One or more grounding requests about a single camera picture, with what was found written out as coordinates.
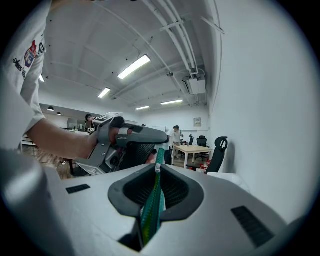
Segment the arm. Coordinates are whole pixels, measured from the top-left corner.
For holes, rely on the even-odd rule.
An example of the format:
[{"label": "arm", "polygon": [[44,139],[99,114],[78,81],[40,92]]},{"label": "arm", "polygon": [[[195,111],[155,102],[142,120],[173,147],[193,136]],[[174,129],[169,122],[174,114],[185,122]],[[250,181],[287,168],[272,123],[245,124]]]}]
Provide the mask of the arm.
[{"label": "arm", "polygon": [[97,135],[81,135],[55,126],[43,118],[27,133],[41,149],[66,159],[88,158],[97,145]]}]

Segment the wooden floor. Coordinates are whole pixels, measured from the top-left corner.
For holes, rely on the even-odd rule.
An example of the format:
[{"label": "wooden floor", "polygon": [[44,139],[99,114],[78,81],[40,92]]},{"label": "wooden floor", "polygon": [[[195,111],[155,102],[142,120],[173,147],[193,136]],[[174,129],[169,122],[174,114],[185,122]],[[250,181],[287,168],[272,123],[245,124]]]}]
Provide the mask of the wooden floor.
[{"label": "wooden floor", "polygon": [[[51,167],[59,173],[60,179],[65,180],[65,179],[73,179],[76,178],[71,175],[70,173],[70,166],[69,162],[65,162],[65,160],[61,157],[58,157],[56,155],[50,154],[45,152],[44,150],[36,147],[36,146],[28,146],[28,145],[23,145],[22,146],[22,152],[23,154],[27,156],[31,156],[35,158],[42,166],[44,167]],[[174,160],[174,166],[184,168],[185,166],[185,157],[181,157],[179,154],[180,158],[176,158]],[[198,158],[194,161],[195,164],[202,164],[203,161],[201,158]],[[192,164],[192,155],[189,155],[188,158],[188,164]]]}]

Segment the black mesh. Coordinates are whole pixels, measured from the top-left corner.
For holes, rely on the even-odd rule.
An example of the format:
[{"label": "black mesh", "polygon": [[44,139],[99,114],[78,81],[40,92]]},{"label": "black mesh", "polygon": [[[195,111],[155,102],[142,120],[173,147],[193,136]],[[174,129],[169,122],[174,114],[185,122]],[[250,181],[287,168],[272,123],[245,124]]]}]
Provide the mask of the black mesh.
[{"label": "black mesh", "polygon": [[187,183],[163,168],[161,169],[160,184],[164,193],[166,209],[181,203],[189,193]]},{"label": "black mesh", "polygon": [[143,165],[154,150],[153,144],[132,144],[128,147],[119,170]]},{"label": "black mesh", "polygon": [[144,206],[156,183],[154,170],[137,175],[135,179],[124,185],[123,193],[131,201]]}]

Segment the wooden table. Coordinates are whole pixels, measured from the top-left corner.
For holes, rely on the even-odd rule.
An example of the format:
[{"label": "wooden table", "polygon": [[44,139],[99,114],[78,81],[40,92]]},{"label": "wooden table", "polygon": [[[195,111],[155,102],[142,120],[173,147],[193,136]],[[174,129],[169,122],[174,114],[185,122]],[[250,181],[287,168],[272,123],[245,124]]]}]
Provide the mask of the wooden table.
[{"label": "wooden table", "polygon": [[195,154],[196,153],[204,153],[204,152],[210,152],[213,150],[212,148],[209,147],[205,147],[205,146],[196,146],[196,145],[181,145],[181,146],[177,146],[177,145],[173,145],[173,158],[172,158],[172,165],[174,166],[174,161],[175,161],[175,148],[177,150],[182,151],[183,153],[185,153],[185,157],[184,157],[184,168],[187,168],[186,165],[188,164],[188,154],[193,154],[192,157],[192,163],[195,162]]}]

